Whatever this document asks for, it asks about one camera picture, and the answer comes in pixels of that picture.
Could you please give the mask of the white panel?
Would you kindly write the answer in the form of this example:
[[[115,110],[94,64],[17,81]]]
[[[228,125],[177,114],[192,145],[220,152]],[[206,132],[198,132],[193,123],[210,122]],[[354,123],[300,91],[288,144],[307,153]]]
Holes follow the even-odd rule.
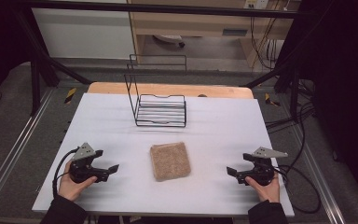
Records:
[[[134,52],[128,12],[34,8],[55,58],[126,59]]]

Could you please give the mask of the person's left hand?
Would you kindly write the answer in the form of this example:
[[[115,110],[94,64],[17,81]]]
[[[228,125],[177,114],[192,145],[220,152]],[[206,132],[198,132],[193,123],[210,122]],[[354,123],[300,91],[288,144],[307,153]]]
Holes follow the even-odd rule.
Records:
[[[58,194],[63,198],[71,202],[74,202],[80,196],[81,192],[84,189],[91,186],[97,180],[97,177],[92,176],[81,183],[76,183],[71,179],[71,176],[69,174],[70,167],[71,167],[71,162],[68,161],[65,164],[64,174],[62,175],[60,181]]]

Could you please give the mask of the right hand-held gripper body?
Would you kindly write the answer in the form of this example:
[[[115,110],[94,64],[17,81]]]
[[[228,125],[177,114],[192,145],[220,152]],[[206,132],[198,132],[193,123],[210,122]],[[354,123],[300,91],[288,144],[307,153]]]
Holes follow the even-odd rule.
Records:
[[[249,185],[245,180],[247,176],[250,176],[261,186],[268,185],[274,176],[274,167],[271,159],[285,158],[288,156],[286,152],[280,152],[266,147],[259,147],[251,153],[251,155],[255,157],[255,161],[251,161],[254,168],[250,171],[237,172],[236,176],[238,183],[245,184],[246,186]]]

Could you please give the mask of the aluminium floor rail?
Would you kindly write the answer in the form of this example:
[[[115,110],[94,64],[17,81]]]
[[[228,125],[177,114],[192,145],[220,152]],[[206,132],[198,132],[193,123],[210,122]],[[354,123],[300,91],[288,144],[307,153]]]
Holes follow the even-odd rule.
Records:
[[[34,133],[34,129],[44,115],[46,108],[51,100],[53,93],[55,92],[54,88],[48,88],[44,93],[41,99],[41,106],[36,110],[35,114],[28,118],[27,123],[24,128],[21,130],[19,137],[16,139],[16,142],[10,149],[8,155],[6,156],[4,162],[0,166],[0,191],[5,185],[11,171],[13,170],[15,164],[21,156],[24,148],[26,147],[30,137]]]
[[[327,181],[322,173],[314,156],[311,154],[310,147],[305,140],[304,131],[299,126],[293,128],[293,133],[296,137],[299,146],[302,148],[302,158],[310,172],[310,177],[315,184],[316,189],[320,193],[324,211],[327,214],[331,224],[345,224],[345,218],[341,213],[335,197],[329,188]]]

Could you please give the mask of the wooden table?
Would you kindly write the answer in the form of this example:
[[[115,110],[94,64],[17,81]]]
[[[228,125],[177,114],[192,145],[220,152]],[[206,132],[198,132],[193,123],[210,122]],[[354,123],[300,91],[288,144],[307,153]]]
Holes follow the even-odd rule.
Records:
[[[126,93],[175,95],[197,97],[205,95],[213,98],[253,99],[254,95],[248,88],[214,86],[214,85],[181,85],[125,82],[94,82],[89,85],[87,93],[126,94]]]

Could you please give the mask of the brown cork square pad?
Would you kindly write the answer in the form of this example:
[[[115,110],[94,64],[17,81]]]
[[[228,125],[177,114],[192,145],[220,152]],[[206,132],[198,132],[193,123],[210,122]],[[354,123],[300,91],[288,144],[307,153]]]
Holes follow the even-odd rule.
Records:
[[[184,142],[153,145],[150,148],[150,157],[157,181],[181,178],[191,173]]]

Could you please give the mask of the black metal frame crossbar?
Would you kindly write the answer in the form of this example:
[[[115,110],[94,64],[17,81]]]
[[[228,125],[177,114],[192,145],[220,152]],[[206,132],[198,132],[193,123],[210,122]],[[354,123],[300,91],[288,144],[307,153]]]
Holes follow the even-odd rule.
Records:
[[[191,7],[172,5],[148,5],[148,4],[121,4],[77,1],[50,1],[50,0],[14,0],[14,3],[22,7],[93,10],[93,11],[117,11],[117,12],[143,12],[143,13],[171,13],[189,15],[215,15],[231,17],[255,17],[278,19],[308,19],[313,17],[309,11],[280,11],[267,9],[240,9],[219,7]]]

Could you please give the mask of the yellow black tape strip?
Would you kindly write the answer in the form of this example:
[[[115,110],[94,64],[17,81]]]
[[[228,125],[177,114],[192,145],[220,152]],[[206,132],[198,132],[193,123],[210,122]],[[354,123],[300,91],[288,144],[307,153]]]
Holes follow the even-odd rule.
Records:
[[[268,105],[281,106],[279,102],[272,101],[268,93],[265,93],[265,103]]]
[[[70,90],[68,91],[68,93],[67,93],[65,99],[64,99],[64,103],[65,103],[65,104],[70,104],[71,101],[72,101],[72,99],[73,99],[73,96],[75,95],[75,93],[76,93],[76,88],[70,89]]]

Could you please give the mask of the person's right hand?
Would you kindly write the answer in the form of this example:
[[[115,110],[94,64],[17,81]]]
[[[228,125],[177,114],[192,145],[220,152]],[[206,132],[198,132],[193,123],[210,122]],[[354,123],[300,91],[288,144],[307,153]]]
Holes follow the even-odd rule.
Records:
[[[277,173],[274,174],[271,182],[266,186],[259,185],[250,176],[247,176],[245,180],[256,191],[260,202],[278,203],[280,201],[280,183]]]

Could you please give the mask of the white wall socket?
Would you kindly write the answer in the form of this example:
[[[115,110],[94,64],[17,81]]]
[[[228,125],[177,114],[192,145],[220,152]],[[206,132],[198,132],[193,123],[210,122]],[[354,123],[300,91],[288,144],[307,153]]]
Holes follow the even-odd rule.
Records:
[[[244,8],[250,9],[266,9],[269,0],[245,0],[244,1]]]

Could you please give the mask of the light wooden desk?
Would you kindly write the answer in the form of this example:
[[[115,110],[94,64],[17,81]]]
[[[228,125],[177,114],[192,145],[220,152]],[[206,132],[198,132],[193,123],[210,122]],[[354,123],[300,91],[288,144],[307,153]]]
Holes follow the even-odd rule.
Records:
[[[191,7],[244,8],[245,0],[127,0],[130,4],[173,5]],[[266,9],[285,11],[298,8],[294,0],[268,0]],[[135,51],[143,50],[141,39],[147,35],[181,35],[232,37],[238,39],[248,65],[260,65],[259,58],[270,40],[284,40],[292,25],[291,19],[189,15],[171,13],[130,14]]]

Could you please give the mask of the white table cover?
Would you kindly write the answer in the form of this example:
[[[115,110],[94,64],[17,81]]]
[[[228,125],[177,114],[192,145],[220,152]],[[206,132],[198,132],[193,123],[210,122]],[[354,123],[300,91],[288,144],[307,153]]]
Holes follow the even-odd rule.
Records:
[[[243,154],[271,146],[257,100],[189,97],[186,106],[184,128],[138,127],[128,95],[84,94],[55,160],[89,143],[103,151],[93,166],[118,170],[85,189],[77,203],[95,215],[245,216],[259,199],[227,168],[250,170]],[[157,181],[150,148],[176,142],[185,144],[191,172]]]

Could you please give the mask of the black metal frame stand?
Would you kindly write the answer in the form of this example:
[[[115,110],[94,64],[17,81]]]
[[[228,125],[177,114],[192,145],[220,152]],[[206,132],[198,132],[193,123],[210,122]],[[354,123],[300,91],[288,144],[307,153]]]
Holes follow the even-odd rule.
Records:
[[[32,116],[41,107],[40,78],[44,79],[48,87],[56,87],[60,83],[55,72],[56,69],[82,84],[88,85],[92,83],[91,80],[82,77],[50,57],[33,11],[29,7],[13,7],[11,13],[19,26],[19,35],[24,36],[25,48],[30,56],[33,95]]]
[[[297,119],[296,105],[298,99],[299,62],[301,54],[307,49],[312,33],[318,25],[319,17],[313,13],[293,12],[293,22],[282,45],[281,53],[275,67],[268,73],[244,85],[252,89],[263,82],[278,76],[274,86],[276,92],[291,90],[290,115]]]

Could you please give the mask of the black wire rack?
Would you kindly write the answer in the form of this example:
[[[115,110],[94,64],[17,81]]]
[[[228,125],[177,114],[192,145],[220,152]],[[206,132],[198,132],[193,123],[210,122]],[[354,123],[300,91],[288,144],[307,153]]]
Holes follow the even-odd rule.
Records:
[[[186,126],[186,98],[180,93],[158,93],[161,88],[147,90],[146,81],[187,74],[185,55],[131,54],[124,75],[134,123],[138,127]]]

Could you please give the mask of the white chair base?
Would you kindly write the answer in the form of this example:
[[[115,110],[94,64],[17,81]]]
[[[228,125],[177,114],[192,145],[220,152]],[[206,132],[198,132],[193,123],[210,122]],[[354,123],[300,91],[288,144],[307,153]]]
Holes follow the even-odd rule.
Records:
[[[176,44],[180,48],[183,48],[186,45],[180,35],[154,35],[154,37],[166,43]]]

